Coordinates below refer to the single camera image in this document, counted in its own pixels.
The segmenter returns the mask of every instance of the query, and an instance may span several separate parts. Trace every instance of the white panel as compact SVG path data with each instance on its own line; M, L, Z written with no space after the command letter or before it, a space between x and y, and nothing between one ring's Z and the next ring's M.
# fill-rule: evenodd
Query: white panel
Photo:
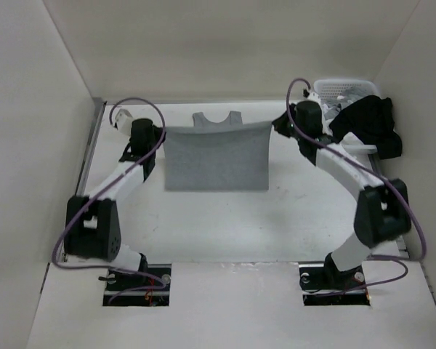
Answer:
M40 0L0 0L0 349L24 348L93 103Z
M418 263L369 289L371 307L305 307L296 263L173 264L170 306L104 308L101 270L51 267L28 349L436 349L436 307ZM366 262L367 281L397 276Z
M45 0L94 96L282 98L372 79L418 0Z
M376 78L392 98L404 154L385 163L408 185L411 206L429 243L425 268L436 299L436 0L421 0ZM414 234L407 240L417 255Z

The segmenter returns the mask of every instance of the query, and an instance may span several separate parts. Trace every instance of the white plastic basket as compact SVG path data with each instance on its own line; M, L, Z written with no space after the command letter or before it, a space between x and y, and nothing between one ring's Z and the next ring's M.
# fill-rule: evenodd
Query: white plastic basket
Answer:
M357 79L323 79L313 84L314 90L320 95L321 102L330 98L337 98L350 87L360 87L369 91L372 95L379 96L375 84L367 80ZM351 154L374 154L377 152L375 145L362 144L356 137L344 137L341 142L344 149Z

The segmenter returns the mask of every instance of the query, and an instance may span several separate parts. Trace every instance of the cable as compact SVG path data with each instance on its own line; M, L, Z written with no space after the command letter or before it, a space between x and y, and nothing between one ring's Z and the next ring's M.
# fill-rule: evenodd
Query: cable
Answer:
M150 285L154 285L155 281L153 279L150 279ZM145 293L145 299L148 300L148 305L151 307L152 303L153 303L153 290L152 289L148 289Z
M157 109L157 107L155 107L151 102L144 100L143 98L139 98L139 97L127 97L124 98L123 100L119 100L118 102L116 102L113 107L111 107L110 109L110 114L108 115L108 121L110 122L110 125L115 127L115 124L113 123L113 112L115 111L115 108L118 107L120 104L123 104L124 102L127 102L128 100L139 100L142 103L147 103L148 105L153 106L158 112L159 110Z
M289 88L286 94L286 110L287 110L287 114L289 117L289 120L292 123L293 128L296 130L297 134L301 137L304 138L306 141L312 143L313 145L316 145L319 148L322 149L326 149L327 151L330 151L331 153L333 153L334 155L338 156L339 158L343 159L344 161L346 161L348 164L352 165L353 167L355 167L356 169L360 169L364 172L369 173L370 175L378 178L379 180L381 180L387 187L388 189L391 190L391 192L395 195L395 197L398 199L398 201L400 202L400 204L402 205L402 207L404 208L404 210L407 212L408 216L410 217L413 226L415 227L418 235L419 235L419 239L420 239L420 243L421 243L421 255L419 258L417 259L411 259L411 258L406 258L406 257L398 257L398 256L388 256L385 254L373 254L371 255L368 260L383 260L383 261L393 261L396 263L401 264L404 268L405 268L405 272L396 277L396 278L390 278L384 281L378 281L378 282L373 282L370 284L364 284L361 286L357 286L357 287L353 287L351 289L345 290L345 291L341 291L339 292L332 292L329 294L321 294L320 296L323 297L327 297L327 296L331 296L331 295L338 295L338 294L344 294L345 292L348 291L353 291L355 289L365 289L368 286L374 286L374 285L381 285L381 284L388 284L389 282L393 282L393 281L397 281L400 280L402 278L404 278L407 274L408 274L408 268L407 265L405 265L403 262L401 262L402 260L406 260L406 261L412 261L412 262L421 262L425 256L427 255L427 242L426 239L424 237L424 232L423 229L420 226L420 223L418 221L418 219L416 218L415 214L413 213L412 209L410 208L410 206L408 205L407 201L403 198L403 196L399 193L399 191L394 188L394 185L392 185L392 183L384 176L381 176L377 173L375 173L374 171L358 164L357 162L353 161L352 159L349 158L345 158L340 152L335 151L334 149L328 147L327 145L318 142L317 140L311 138L310 136L306 135L297 125L296 122L294 120L294 118L292 117L291 114L291 108L290 108L290 99L291 99L291 92L292 92L292 88L294 87L295 83L298 81L302 81L304 82L308 89L311 89L312 87L310 86L310 83L303 78L295 78L294 80L291 81L291 83L289 84Z
M400 274L399 276L396 276L395 278L389 278L389 279L383 280L383 281L371 282L369 284L362 284L360 286L352 287L352 288L346 289L344 291L317 294L317 296L318 297L342 296L343 294L346 294L347 292L355 291L358 289L366 289L367 287L370 287L370 286L388 284L390 282L400 280L400 279L405 278L407 276L408 266L405 263L401 262L400 260L394 260L394 259L385 260L384 262L396 262L397 264L400 264L404 267L404 272L402 274Z
M65 269L65 270L110 269L109 265L65 265L65 264L60 264L60 262L58 261L58 250L60 249L60 247L61 247L63 241L65 240L65 237L69 233L70 229L76 224L78 219L81 217L81 215L83 213L85 213L85 211L90 207L90 205L92 205L99 197L101 197L101 195L103 195L104 193L109 191L114 185L119 183L136 166L142 164L146 159L148 159L152 154L154 154L157 151L157 149L160 148L160 145L161 145L161 143L163 142L163 140L165 138L166 122L165 122L165 118L164 118L163 114L161 113L160 109L158 109L158 107L155 104L153 104L152 102L150 102L148 100L145 100L143 98L130 97L130 98L125 98L125 99L120 100L119 102L117 102L111 108L111 111L110 111L110 123L111 123L111 119L112 119L112 114L113 114L114 108L117 107L118 105L122 104L123 102L126 102L127 100L139 100L139 101L141 101L141 102L143 102L145 104L150 105L153 109L156 110L156 112L160 116L161 124L162 124L162 130L161 130L160 138L159 138L158 142L155 144L155 146L152 148L152 150L150 150L142 158L137 160L134 164L132 164L123 174L120 174L112 182L108 183L107 186L105 186L101 191L99 191L93 197L91 197L86 202L86 204L83 205L81 207L81 209L74 215L74 217L70 220L70 222L66 225L65 229L63 230L63 232L61 233L60 237L58 238L58 240L57 240L57 242L56 242L56 244L55 244L55 246L53 248L53 251L52 251L52 263L53 263L53 265L55 265L59 269ZM139 287L133 287L131 289L125 289L125 290L120 291L117 294L113 295L108 300L108 304L110 304L115 298L117 298L117 296L119 296L120 294L123 294L124 292L138 291L138 290L142 290L142 289L163 289L163 288L166 287L166 284L163 282L163 280L161 278L153 275L153 274L144 273L142 271L127 270L127 269L123 269L123 268L116 268L114 270L120 271L122 273L129 273L129 274L138 275L138 276L146 276L148 278L151 278L151 279L159 282L162 286L139 286Z

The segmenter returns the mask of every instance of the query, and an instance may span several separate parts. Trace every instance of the white table surface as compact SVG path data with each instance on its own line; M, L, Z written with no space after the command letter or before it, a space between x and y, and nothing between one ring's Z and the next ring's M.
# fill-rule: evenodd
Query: white table surface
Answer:
M436 307L419 264L369 288L371 306L305 307L295 263L174 263L169 307L102 307L97 270L51 267L28 349L436 349ZM402 273L365 262L367 281Z
M160 108L171 125L192 125L195 111L219 121L237 110L250 122L284 109L282 102ZM145 106L128 109L155 117ZM106 113L86 190L109 175L126 142ZM266 193L167 193L163 170L159 151L120 216L132 248L150 263L174 262L170 306L102 307L103 271L51 266L28 349L436 348L436 307L417 263L408 263L406 278L370 287L370 307L303 305L291 261L322 260L337 248L352 231L355 201L302 158L295 141L272 134ZM380 252L399 253L394 242ZM279 262L234 263L269 261ZM367 281L402 273L392 262L363 268Z

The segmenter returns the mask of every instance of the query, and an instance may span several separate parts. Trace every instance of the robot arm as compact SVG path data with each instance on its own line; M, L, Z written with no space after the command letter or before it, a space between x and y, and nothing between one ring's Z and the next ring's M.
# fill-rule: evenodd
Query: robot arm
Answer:
M91 205L65 237L65 253L102 260L112 268L146 271L145 255L121 243L118 205L140 184L155 166L155 154L142 163L135 162L158 142L161 129L149 119L137 119L131 125L131 138L112 174L87 196L73 196L68 201L66 223L83 205L120 175L126 175Z
M354 219L354 233L336 250L329 253L319 273L302 276L304 290L348 289L352 277L360 270L362 261L368 258L378 245L395 240L411 229L410 217L397 198L390 193L377 177L363 172L344 159L349 158L360 164L338 144L323 122L320 99L314 92L305 92L306 100L291 105L291 115L296 125L308 136L326 145L329 149L319 148L300 137L292 127L287 112L272 123L275 131L286 137L293 137L299 143L299 149L312 164L329 173L357 201ZM407 187L401 180L392 180L392 185L407 198Z

